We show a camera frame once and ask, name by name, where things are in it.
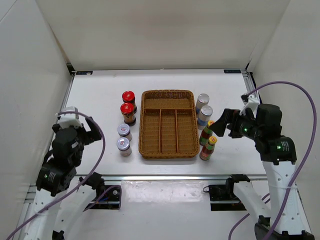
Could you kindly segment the yellow cap chili sauce bottle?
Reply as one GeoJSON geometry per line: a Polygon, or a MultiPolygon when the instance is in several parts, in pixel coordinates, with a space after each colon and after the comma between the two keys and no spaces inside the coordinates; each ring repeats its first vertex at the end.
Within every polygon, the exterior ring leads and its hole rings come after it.
{"type": "Polygon", "coordinates": [[[199,157],[204,160],[207,161],[211,158],[214,150],[215,150],[215,146],[217,143],[217,138],[215,136],[210,136],[208,141],[206,142],[206,144],[203,146],[199,157]]]}
{"type": "Polygon", "coordinates": [[[213,120],[209,120],[207,122],[207,125],[204,127],[204,129],[202,130],[200,137],[199,137],[199,144],[201,146],[204,146],[209,138],[213,135],[213,131],[210,129],[210,126],[214,123],[213,120]]]}

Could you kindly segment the white blue shaker bottle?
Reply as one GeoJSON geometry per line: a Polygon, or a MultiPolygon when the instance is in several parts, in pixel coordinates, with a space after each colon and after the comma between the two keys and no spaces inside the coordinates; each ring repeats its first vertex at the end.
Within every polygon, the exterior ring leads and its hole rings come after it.
{"type": "Polygon", "coordinates": [[[209,105],[204,105],[198,113],[198,118],[197,118],[197,128],[199,130],[203,130],[207,124],[208,121],[211,119],[211,116],[213,114],[213,109],[209,105]]]}
{"type": "Polygon", "coordinates": [[[199,114],[201,108],[207,105],[209,101],[210,101],[210,97],[206,93],[201,93],[198,95],[197,101],[195,104],[195,111],[197,115],[199,114]]]}

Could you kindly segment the silver lid spice jar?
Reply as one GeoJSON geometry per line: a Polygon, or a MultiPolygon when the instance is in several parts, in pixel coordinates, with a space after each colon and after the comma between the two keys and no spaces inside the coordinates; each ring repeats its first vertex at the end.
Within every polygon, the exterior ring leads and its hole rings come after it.
{"type": "Polygon", "coordinates": [[[130,141],[126,137],[121,137],[117,140],[116,146],[120,152],[120,155],[127,157],[132,153],[130,141]]]}
{"type": "Polygon", "coordinates": [[[132,133],[131,133],[131,128],[126,123],[120,124],[117,127],[117,133],[118,133],[120,139],[121,138],[126,138],[129,141],[131,141],[132,138],[133,138],[132,133]]]}

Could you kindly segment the red lid sauce jar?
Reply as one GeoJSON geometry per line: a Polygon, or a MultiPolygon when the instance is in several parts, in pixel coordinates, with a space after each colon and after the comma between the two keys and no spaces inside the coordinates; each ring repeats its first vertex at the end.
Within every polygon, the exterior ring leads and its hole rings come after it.
{"type": "Polygon", "coordinates": [[[123,116],[123,121],[125,124],[129,126],[133,126],[136,123],[136,117],[135,117],[135,108],[132,103],[123,103],[120,106],[120,111],[123,116]]]}
{"type": "Polygon", "coordinates": [[[122,101],[124,103],[131,103],[133,105],[134,112],[135,113],[137,112],[136,97],[135,97],[135,94],[132,91],[130,91],[130,90],[125,91],[122,94],[122,101]]]}

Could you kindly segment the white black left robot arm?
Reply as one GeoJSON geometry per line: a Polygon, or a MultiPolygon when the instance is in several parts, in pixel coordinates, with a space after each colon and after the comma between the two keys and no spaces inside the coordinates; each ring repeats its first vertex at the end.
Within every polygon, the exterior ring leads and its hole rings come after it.
{"type": "Polygon", "coordinates": [[[86,131],[75,111],[58,115],[52,126],[55,137],[36,180],[34,215],[27,221],[26,240],[65,240],[85,207],[105,194],[102,176],[91,170],[69,190],[76,168],[81,164],[85,146],[104,141],[100,127],[85,117],[86,131]]]}

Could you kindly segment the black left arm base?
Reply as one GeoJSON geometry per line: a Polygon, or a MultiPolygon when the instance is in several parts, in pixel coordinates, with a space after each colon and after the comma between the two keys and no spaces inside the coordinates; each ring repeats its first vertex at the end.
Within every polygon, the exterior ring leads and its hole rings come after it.
{"type": "Polygon", "coordinates": [[[87,210],[119,210],[122,204],[121,185],[102,185],[96,190],[96,197],[86,206],[87,210]]]}

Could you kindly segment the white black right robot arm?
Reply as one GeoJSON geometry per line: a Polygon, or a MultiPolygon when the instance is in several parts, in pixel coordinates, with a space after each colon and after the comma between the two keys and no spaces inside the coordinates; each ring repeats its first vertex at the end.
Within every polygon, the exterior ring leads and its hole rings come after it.
{"type": "Polygon", "coordinates": [[[272,104],[259,104],[256,114],[250,108],[226,108],[222,116],[209,128],[222,137],[226,129],[233,139],[246,137],[254,141],[265,170],[270,205],[256,193],[246,175],[227,180],[224,193],[230,200],[239,199],[254,219],[254,233],[258,240],[313,240],[302,221],[299,194],[294,185],[296,148],[293,140],[281,134],[282,112],[272,104]]]}

